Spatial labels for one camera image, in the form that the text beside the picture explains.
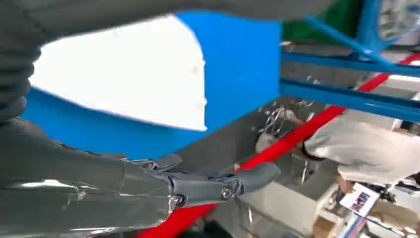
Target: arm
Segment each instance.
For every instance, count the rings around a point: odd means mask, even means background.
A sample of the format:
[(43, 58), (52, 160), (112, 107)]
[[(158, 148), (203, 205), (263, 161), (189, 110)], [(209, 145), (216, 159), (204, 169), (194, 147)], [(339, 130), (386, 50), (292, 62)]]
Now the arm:
[(338, 169), (334, 171), (334, 181), (338, 186), (340, 186), (340, 190), (343, 193), (352, 193), (353, 190), (353, 183), (351, 181), (345, 180), (340, 173), (338, 172)]

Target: red metal bar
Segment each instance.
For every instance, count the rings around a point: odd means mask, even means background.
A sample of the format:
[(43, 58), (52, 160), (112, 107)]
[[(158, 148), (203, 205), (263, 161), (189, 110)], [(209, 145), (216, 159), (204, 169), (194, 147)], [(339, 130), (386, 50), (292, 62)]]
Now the red metal bar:
[[(413, 54), (401, 61), (403, 64), (410, 64), (411, 62), (420, 59), (420, 54)], [(363, 92), (370, 92), (380, 84), (385, 82), (390, 74), (380, 74), (369, 82), (365, 83), (358, 90)], [(299, 142), (303, 141), (309, 135), (315, 133), (321, 126), (325, 125), (335, 117), (341, 115), (345, 108), (338, 106), (331, 106), (320, 114), (316, 115), (312, 120), (298, 127), (296, 130), (288, 133), (277, 143), (267, 148), (263, 152), (257, 154), (252, 159), (247, 161), (240, 169), (252, 168), (255, 165), (263, 162), (273, 162), (284, 153), (288, 152)], [(169, 219), (156, 228), (147, 229), (135, 238), (174, 238), (182, 233), (195, 221), (214, 209), (217, 205), (206, 205), (193, 208), (183, 208), (176, 210)]]

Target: blue panel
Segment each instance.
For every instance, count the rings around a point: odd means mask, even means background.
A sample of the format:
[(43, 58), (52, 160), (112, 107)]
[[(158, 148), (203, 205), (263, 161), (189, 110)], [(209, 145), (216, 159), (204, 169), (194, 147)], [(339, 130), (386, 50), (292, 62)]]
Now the blue panel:
[(370, 61), (362, 61), (353, 59), (351, 57), (326, 57), (312, 54), (289, 53), (283, 52), (282, 60), (296, 61), (302, 63), (313, 63), (318, 65), (350, 68), (362, 71), (391, 73), (398, 75), (407, 75), (413, 77), (420, 77), (420, 67), (406, 64), (395, 64), (393, 66), (383, 66), (378, 63)]
[(184, 13), (180, 17), (196, 32), (204, 51), (209, 128), (206, 132), (116, 118), (36, 90), (27, 97), (28, 108), (23, 117), (41, 125), (53, 139), (82, 149), (124, 152), (131, 158), (157, 158), (279, 96), (280, 23), (204, 12)]
[(339, 87), (281, 80), (281, 94), (412, 122), (420, 122), (420, 102)]

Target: person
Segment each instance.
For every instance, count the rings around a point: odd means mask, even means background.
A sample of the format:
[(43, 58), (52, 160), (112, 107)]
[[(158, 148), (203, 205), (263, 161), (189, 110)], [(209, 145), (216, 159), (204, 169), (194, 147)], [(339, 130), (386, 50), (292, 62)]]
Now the person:
[(368, 216), (379, 220), (385, 225), (399, 228), (407, 237), (408, 229), (414, 230), (420, 236), (419, 215), (411, 209), (398, 206), (396, 204), (378, 200), (372, 207)]
[(181, 10), (282, 20), (318, 13), (332, 2), (0, 1), (0, 236), (59, 238), (72, 233), (86, 237), (150, 228), (179, 207), (224, 202), (262, 188), (279, 175), (270, 163), (220, 177), (191, 175), (173, 171), (181, 161), (176, 155), (129, 161), (125, 156), (80, 151), (51, 141), (41, 128), (18, 118), (25, 109), (28, 78), (42, 46)]
[[(282, 116), (296, 125), (303, 124), (291, 110)], [(353, 182), (390, 184), (420, 172), (419, 148), (420, 137), (405, 130), (390, 131), (339, 116), (293, 148), (292, 153), (313, 161), (336, 161), (335, 181), (349, 193)]]

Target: blue metal frame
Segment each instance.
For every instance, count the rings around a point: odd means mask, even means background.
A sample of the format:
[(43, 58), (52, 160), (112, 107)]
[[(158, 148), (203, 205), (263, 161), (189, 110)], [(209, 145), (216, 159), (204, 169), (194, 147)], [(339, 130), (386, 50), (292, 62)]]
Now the blue metal frame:
[(420, 122), (420, 102), (333, 87), (281, 79), (282, 95), (304, 97), (327, 104), (374, 113), (406, 121)]
[(378, 33), (378, 18), (382, 0), (364, 0), (356, 41), (374, 52), (382, 52), (400, 39), (384, 41)]
[(370, 61), (352, 59), (351, 57), (326, 57), (312, 54), (283, 52), (282, 60), (420, 77), (420, 68), (418, 66), (397, 63), (392, 66), (385, 66)]
[[(305, 18), (314, 28), (321, 30), (338, 42), (350, 47), (354, 53), (347, 57), (324, 57), (300, 53), (282, 53), (282, 59), (325, 66), (343, 67), (363, 71), (383, 72), (420, 77), (420, 67), (394, 64), (384, 59), (380, 52), (397, 39), (383, 41), (378, 33), (381, 0), (365, 0), (357, 39), (353, 40), (312, 16)], [(369, 94), (338, 87), (313, 85), (281, 79), (282, 95), (295, 96), (356, 109), (382, 116), (420, 122), (420, 102)]]
[(309, 23), (311, 26), (321, 30), (322, 32), (328, 34), (338, 42), (343, 43), (346, 46), (349, 46), (352, 48), (355, 52), (365, 56), (366, 58), (372, 60), (373, 62), (385, 65), (385, 66), (393, 66), (394, 64), (386, 59), (384, 59), (382, 56), (378, 54), (378, 52), (371, 50), (370, 48), (358, 43), (357, 41), (354, 41), (350, 37), (344, 35), (343, 33), (337, 31), (335, 28), (319, 21), (313, 16), (307, 16), (305, 17), (305, 20), (307, 23)]

